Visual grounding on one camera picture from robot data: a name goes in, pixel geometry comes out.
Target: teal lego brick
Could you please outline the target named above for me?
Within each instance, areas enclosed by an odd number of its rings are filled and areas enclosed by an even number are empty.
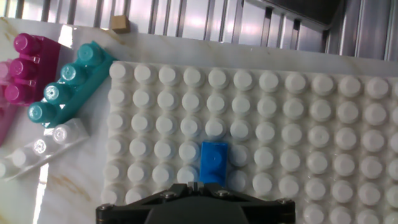
[[[42,101],[29,107],[32,122],[54,128],[72,119],[109,76],[109,68],[116,60],[96,42],[83,44],[77,54],[75,62],[62,67],[61,78],[45,87]]]

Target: white lego brick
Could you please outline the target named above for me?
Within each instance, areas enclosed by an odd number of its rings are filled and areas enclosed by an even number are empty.
[[[297,223],[397,222],[398,78],[132,62],[110,75],[104,203],[198,181],[201,142],[222,141],[227,187],[294,199]]]
[[[8,181],[40,167],[88,137],[84,125],[77,118],[46,129],[41,138],[0,159],[0,179]],[[112,150],[118,150],[115,144]]]

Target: blue lego brick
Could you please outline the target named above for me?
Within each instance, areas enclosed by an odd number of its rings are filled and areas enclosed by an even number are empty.
[[[201,144],[200,181],[219,183],[225,187],[227,143],[203,142]]]
[[[62,67],[61,78],[45,87],[43,100],[30,105],[31,121],[54,128],[72,119],[109,76],[109,68],[116,60],[94,41],[83,44],[77,54],[75,62]]]

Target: screw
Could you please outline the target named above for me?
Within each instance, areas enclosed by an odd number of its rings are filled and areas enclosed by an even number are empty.
[[[285,205],[285,204],[287,204],[287,203],[293,202],[293,200],[290,199],[290,198],[280,198],[280,199],[278,199],[278,200],[276,200],[276,201],[279,202],[279,203],[281,203],[282,205]]]
[[[229,192],[227,190],[217,190],[216,194],[219,197],[226,197],[229,195]]]
[[[177,194],[174,193],[174,192],[164,192],[164,193],[162,194],[162,197],[163,197],[163,198],[166,198],[166,199],[171,199],[171,198],[174,198],[174,197],[176,197],[176,196],[177,196]]]
[[[110,208],[112,208],[112,207],[114,207],[114,204],[105,203],[105,204],[103,204],[103,205],[100,205],[100,206],[98,207],[98,209],[99,209],[99,210],[108,210],[108,209],[110,209]]]

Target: small wooden block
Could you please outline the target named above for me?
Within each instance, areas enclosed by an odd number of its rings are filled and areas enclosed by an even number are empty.
[[[125,16],[112,16],[111,29],[117,34],[130,33],[129,19]]]

